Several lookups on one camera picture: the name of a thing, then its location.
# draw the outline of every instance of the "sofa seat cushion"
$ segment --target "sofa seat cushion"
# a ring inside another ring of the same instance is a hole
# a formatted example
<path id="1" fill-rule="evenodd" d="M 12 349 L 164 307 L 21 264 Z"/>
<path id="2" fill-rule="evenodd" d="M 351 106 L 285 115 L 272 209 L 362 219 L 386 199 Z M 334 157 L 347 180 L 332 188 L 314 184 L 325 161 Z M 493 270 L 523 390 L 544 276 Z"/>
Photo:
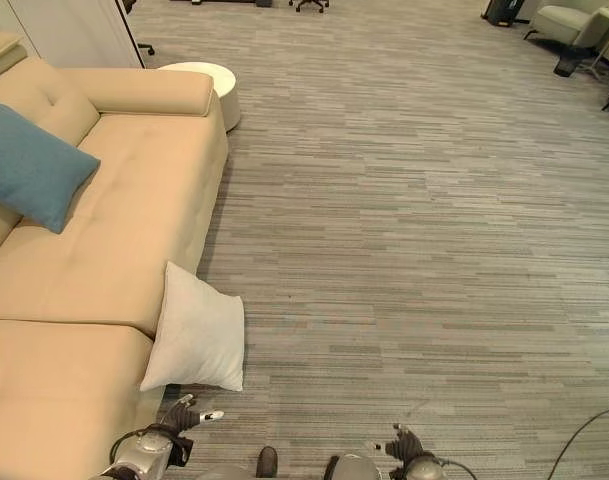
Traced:
<path id="1" fill-rule="evenodd" d="M 100 159 L 60 235 L 23 219 L 0 247 L 0 319 L 134 326 L 154 336 L 166 261 L 195 271 L 226 159 L 221 116 L 105 115 Z"/>
<path id="2" fill-rule="evenodd" d="M 0 321 L 0 479 L 86 480 L 135 425 L 152 342 L 131 327 Z"/>
<path id="3" fill-rule="evenodd" d="M 572 45 L 590 18 L 581 10 L 549 5 L 537 12 L 532 26 L 558 42 Z"/>

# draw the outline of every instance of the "office chair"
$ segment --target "office chair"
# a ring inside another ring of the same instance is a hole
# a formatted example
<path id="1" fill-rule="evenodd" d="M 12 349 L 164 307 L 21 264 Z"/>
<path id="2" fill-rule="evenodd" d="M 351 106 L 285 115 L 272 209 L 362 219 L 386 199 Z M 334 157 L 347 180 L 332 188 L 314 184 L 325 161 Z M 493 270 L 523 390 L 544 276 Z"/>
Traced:
<path id="1" fill-rule="evenodd" d="M 133 4 L 137 2 L 137 0 L 122 0 L 122 2 L 124 3 L 124 10 L 126 10 L 126 13 L 128 14 L 133 10 Z M 137 48 L 146 48 L 149 55 L 155 55 L 155 49 L 150 43 L 138 43 Z"/>
<path id="2" fill-rule="evenodd" d="M 324 4 L 326 7 L 329 7 L 329 3 L 328 2 L 329 2 L 329 0 L 326 0 L 326 2 Z M 324 6 L 322 5 L 322 2 L 320 2 L 320 0 L 301 0 L 300 3 L 297 4 L 297 7 L 295 8 L 295 11 L 299 12 L 300 11 L 300 7 L 302 5 L 304 5 L 305 3 L 314 3 L 314 4 L 316 4 L 317 6 L 320 7 L 320 13 L 324 13 Z M 293 0 L 288 0 L 288 4 L 292 7 L 293 6 Z"/>

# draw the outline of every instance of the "trash can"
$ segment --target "trash can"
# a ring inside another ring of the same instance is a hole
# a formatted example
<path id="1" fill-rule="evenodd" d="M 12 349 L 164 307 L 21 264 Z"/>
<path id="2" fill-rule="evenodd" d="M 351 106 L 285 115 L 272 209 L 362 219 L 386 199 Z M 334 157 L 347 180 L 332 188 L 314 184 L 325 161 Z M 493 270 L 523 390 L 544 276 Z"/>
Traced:
<path id="1" fill-rule="evenodd" d="M 492 0 L 486 11 L 486 20 L 492 25 L 510 27 L 523 3 L 524 0 Z"/>

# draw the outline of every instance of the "cable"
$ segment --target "cable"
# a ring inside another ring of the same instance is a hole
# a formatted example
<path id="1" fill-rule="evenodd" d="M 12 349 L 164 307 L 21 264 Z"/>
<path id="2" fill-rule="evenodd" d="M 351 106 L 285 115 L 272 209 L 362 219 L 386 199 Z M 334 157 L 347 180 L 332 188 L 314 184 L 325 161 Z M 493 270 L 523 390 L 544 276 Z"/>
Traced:
<path id="1" fill-rule="evenodd" d="M 597 415 L 592 416 L 591 418 L 588 419 L 588 421 L 586 421 L 584 423 L 584 425 L 582 425 L 580 428 L 578 428 L 575 431 L 573 436 L 569 439 L 568 442 L 566 442 L 566 445 L 564 445 L 564 448 L 562 449 L 560 454 L 557 456 L 557 459 L 555 460 L 555 464 L 553 465 L 553 469 L 551 470 L 551 473 L 549 473 L 548 477 L 546 477 L 546 480 L 551 480 L 551 478 L 553 478 L 553 474 L 555 473 L 555 469 L 557 468 L 557 465 L 560 463 L 560 460 L 562 459 L 562 456 L 564 455 L 564 453 L 566 452 L 568 447 L 570 447 L 571 443 L 573 443 L 573 440 L 575 440 L 575 437 L 577 437 L 580 434 L 580 432 L 582 430 L 584 430 L 585 427 L 588 427 L 593 422 L 593 420 L 597 420 L 602 415 L 606 415 L 607 413 L 609 413 L 609 409 L 608 410 L 604 410 L 603 412 L 600 412 Z"/>
<path id="2" fill-rule="evenodd" d="M 477 480 L 477 477 L 475 476 L 473 471 L 463 463 L 456 462 L 455 460 L 449 460 L 448 458 L 437 458 L 437 460 L 440 466 L 444 467 L 446 465 L 455 465 L 457 467 L 460 467 L 462 470 L 465 470 L 466 473 L 468 473 L 473 480 Z"/>
<path id="3" fill-rule="evenodd" d="M 133 430 L 132 432 L 128 432 L 127 434 L 122 435 L 120 438 L 118 438 L 115 441 L 115 443 L 113 444 L 113 446 L 111 447 L 111 452 L 108 454 L 109 463 L 111 465 L 113 463 L 115 463 L 115 456 L 117 455 L 117 449 L 120 448 L 120 445 L 122 444 L 122 442 L 124 440 L 126 440 L 127 438 L 134 437 L 135 435 L 142 435 L 145 431 L 146 431 L 145 428 L 141 428 L 139 430 Z"/>

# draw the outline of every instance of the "table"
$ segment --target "table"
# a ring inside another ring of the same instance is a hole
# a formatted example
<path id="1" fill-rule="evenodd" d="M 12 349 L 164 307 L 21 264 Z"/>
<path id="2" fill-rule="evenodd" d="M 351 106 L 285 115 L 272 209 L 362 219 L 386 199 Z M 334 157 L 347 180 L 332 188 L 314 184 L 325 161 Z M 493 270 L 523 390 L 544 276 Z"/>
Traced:
<path id="1" fill-rule="evenodd" d="M 602 15 L 603 17 L 606 17 L 609 19 L 609 8 L 608 7 L 601 7 L 598 10 L 598 13 L 600 15 Z M 597 71 L 597 64 L 599 63 L 599 61 L 602 59 L 602 57 L 604 56 L 604 54 L 608 51 L 609 48 L 609 39 L 606 42 L 606 44 L 602 47 L 602 49 L 600 50 L 599 55 L 595 58 L 595 60 L 593 60 L 593 63 L 591 63 L 591 65 L 588 67 L 588 70 L 595 75 L 595 78 L 599 79 L 600 78 L 600 74 Z"/>
<path id="2" fill-rule="evenodd" d="M 237 99 L 237 80 L 235 74 L 228 68 L 205 62 L 171 63 L 159 68 L 160 70 L 179 70 L 182 72 L 205 73 L 213 77 L 215 93 L 220 97 L 224 126 L 226 131 L 232 130 L 240 121 L 240 105 Z"/>

